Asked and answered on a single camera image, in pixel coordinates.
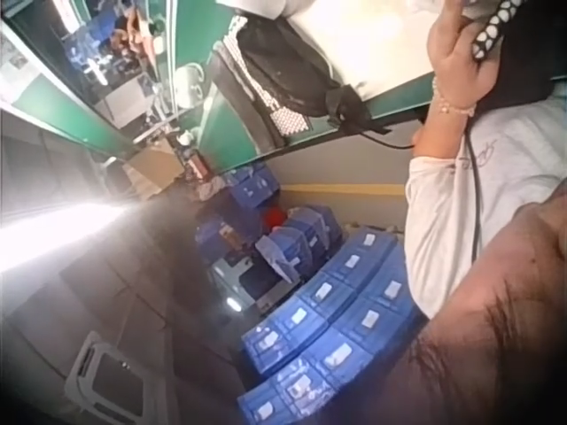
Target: blue storage crate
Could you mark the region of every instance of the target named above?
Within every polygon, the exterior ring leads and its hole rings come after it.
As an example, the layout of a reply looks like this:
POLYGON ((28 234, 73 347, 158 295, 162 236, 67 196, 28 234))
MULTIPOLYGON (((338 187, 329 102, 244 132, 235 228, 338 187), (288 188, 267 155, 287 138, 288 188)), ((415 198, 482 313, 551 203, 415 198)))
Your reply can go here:
POLYGON ((199 253, 208 266, 232 251, 230 244, 221 236, 223 226, 225 224, 221 218, 214 217, 199 226, 195 232, 199 253))
POLYGON ((404 316, 370 299, 358 297, 333 326, 370 354, 388 355, 408 344, 408 332, 414 320, 413 315, 404 316))
POLYGON ((325 377, 302 357, 284 367, 270 381, 297 419, 315 413, 336 393, 325 377))
POLYGON ((245 208, 257 208, 268 201, 280 189, 276 178, 263 167, 250 178, 230 187, 230 193, 245 208))
POLYGON ((398 243, 370 280, 362 296, 389 307, 402 315, 411 314, 416 303, 408 286, 408 271, 403 246, 398 243))
POLYGON ((389 251, 398 243, 396 235, 375 230, 373 228, 360 228, 346 241, 346 245, 359 248, 363 251, 373 251, 383 255, 384 250, 389 251))
POLYGON ((327 257, 327 249, 325 248, 322 240, 315 233, 315 230, 309 225, 309 223, 305 223, 304 221, 297 221, 294 219, 288 219, 283 225, 287 228, 296 228, 301 233, 303 233, 303 235, 305 235, 307 243, 309 244, 309 248, 311 249, 314 271, 318 270, 318 268, 321 268, 325 263, 327 257))
POLYGON ((313 273, 313 254, 305 235, 296 228, 275 228, 256 243, 270 266, 289 283, 298 283, 313 273))
POLYGON ((240 166, 234 170, 227 171, 222 178, 229 186, 237 186, 239 183, 252 177, 258 170, 264 168, 266 164, 258 162, 249 166, 240 166))
POLYGON ((301 355, 311 363, 336 389, 351 382, 373 356, 330 327, 301 355))
POLYGON ((354 301, 356 292, 341 281, 319 272, 295 294, 332 323, 354 301))
POLYGON ((299 354, 299 344, 270 318, 242 335, 242 341, 256 370, 264 376, 299 354))
POLYGON ((324 205, 305 205, 305 207, 321 214, 325 223, 325 231, 329 236, 330 247, 340 244, 343 240, 343 229, 338 225, 333 211, 324 205))
POLYGON ((321 241, 325 250, 330 247, 330 235, 322 214, 312 208, 299 207, 291 211, 290 220, 300 221, 309 226, 310 233, 321 241))
POLYGON ((346 244, 321 270, 361 292, 382 266, 390 248, 391 246, 384 245, 380 251, 364 251, 357 246, 346 244))
POLYGON ((221 202, 217 204, 217 211, 224 222, 235 229, 243 241, 252 245, 264 235, 264 221, 260 212, 244 208, 227 190, 216 196, 221 197, 221 202))
POLYGON ((287 425, 297 420, 271 381, 248 391, 238 398, 238 404, 251 425, 287 425))
POLYGON ((327 328, 327 321, 296 296, 290 297, 269 315, 288 339, 293 350, 300 354, 327 328))

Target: red object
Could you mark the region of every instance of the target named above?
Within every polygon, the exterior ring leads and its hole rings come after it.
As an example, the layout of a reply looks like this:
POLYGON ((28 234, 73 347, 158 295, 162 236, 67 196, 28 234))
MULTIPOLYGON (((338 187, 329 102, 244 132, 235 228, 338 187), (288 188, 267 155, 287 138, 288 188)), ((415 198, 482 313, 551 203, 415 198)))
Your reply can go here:
POLYGON ((270 206, 262 211, 262 219, 268 230, 282 226, 287 220, 287 214, 279 206, 270 206))

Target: hand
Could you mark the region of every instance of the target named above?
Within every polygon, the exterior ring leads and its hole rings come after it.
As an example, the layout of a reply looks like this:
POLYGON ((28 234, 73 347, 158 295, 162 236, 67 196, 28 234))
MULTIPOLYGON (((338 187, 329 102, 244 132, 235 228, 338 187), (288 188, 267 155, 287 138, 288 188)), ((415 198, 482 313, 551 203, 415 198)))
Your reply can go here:
POLYGON ((463 0, 445 0, 431 27, 427 53, 437 76, 439 92, 452 106, 469 109, 496 84, 500 46, 480 64, 472 57, 472 42, 483 29, 462 16, 463 0))

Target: black bag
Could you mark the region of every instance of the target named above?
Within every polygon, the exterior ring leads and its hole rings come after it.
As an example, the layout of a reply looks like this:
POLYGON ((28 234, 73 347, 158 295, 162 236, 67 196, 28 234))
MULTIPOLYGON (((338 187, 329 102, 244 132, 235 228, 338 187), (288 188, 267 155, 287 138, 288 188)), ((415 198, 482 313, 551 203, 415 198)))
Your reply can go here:
POLYGON ((370 113, 354 89, 331 78, 325 59, 286 19, 247 18, 237 34, 238 48, 248 73, 274 99, 308 117, 328 115, 329 123, 347 134, 372 127, 370 113))

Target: wall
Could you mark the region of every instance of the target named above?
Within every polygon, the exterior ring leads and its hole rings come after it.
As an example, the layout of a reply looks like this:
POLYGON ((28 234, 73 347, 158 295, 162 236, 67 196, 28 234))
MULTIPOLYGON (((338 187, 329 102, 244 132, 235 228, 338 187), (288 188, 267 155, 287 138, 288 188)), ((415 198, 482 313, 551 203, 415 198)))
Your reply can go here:
MULTIPOLYGON (((419 126, 412 121, 394 127, 389 135, 375 136, 407 145, 419 126)), ((404 228, 403 185, 411 158, 411 151, 387 149, 357 135, 272 158, 268 165, 283 185, 286 206, 324 204, 343 223, 404 228)))

